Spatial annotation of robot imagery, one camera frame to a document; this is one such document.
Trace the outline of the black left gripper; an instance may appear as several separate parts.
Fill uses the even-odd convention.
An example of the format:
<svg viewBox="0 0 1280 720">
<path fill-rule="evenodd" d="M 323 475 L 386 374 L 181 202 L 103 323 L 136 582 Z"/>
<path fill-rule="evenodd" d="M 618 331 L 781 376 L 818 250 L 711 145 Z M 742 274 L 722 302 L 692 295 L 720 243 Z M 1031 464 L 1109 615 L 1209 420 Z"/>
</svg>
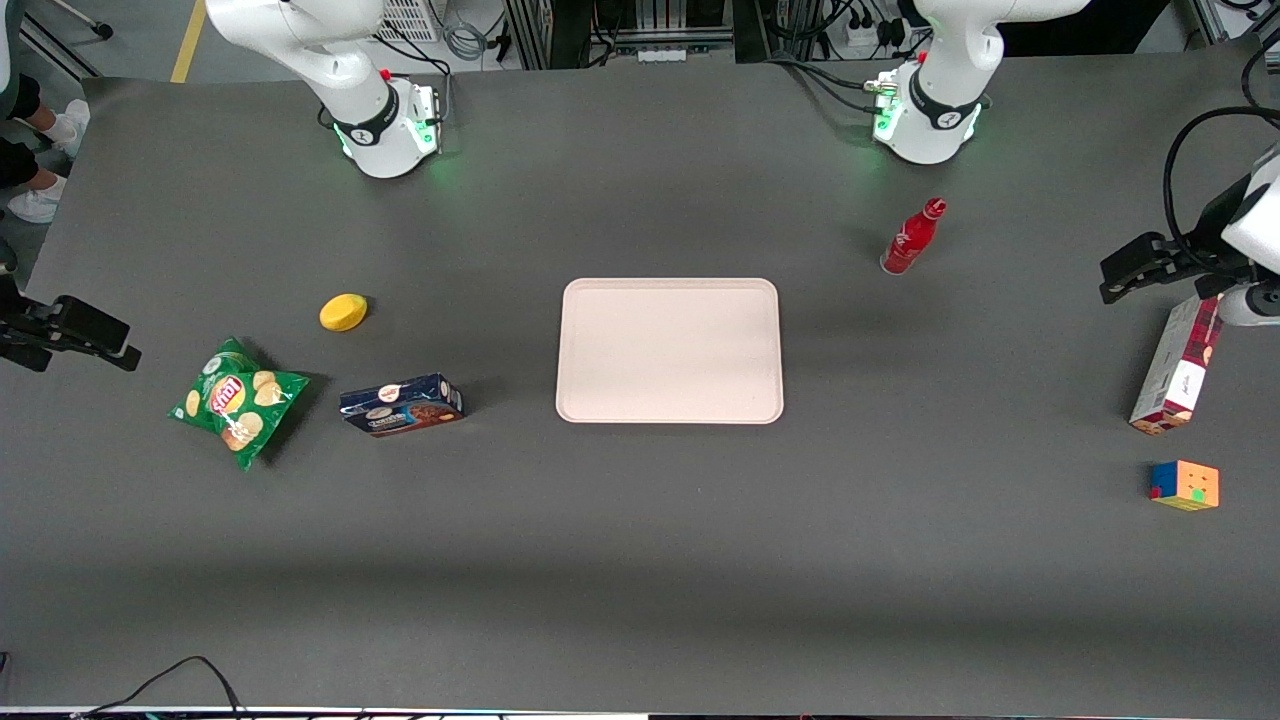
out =
<svg viewBox="0 0 1280 720">
<path fill-rule="evenodd" d="M 1181 231 L 1175 213 L 1172 181 L 1162 178 L 1162 201 L 1170 240 L 1175 247 L 1175 265 L 1169 265 L 1167 238 L 1158 232 L 1139 234 L 1100 263 L 1103 281 L 1100 296 L 1112 305 L 1126 295 L 1157 284 L 1172 284 L 1181 278 L 1196 278 L 1202 299 L 1229 290 L 1253 284 L 1253 263 L 1224 238 L 1224 231 L 1235 218 L 1245 199 L 1251 178 L 1243 176 L 1211 199 L 1201 210 L 1196 225 Z"/>
</svg>

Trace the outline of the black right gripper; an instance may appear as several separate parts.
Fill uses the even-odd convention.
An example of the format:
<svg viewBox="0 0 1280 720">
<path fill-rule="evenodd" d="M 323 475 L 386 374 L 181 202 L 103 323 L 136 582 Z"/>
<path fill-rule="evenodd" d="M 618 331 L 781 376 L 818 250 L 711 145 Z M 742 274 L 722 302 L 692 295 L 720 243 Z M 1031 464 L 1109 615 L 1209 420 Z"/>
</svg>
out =
<svg viewBox="0 0 1280 720">
<path fill-rule="evenodd" d="M 32 372 L 46 372 L 52 359 L 52 318 L 64 348 L 101 357 L 134 372 L 142 352 L 127 343 L 131 327 L 81 299 L 61 295 L 52 304 L 26 297 L 18 288 L 17 255 L 1 241 L 1 356 Z"/>
</svg>

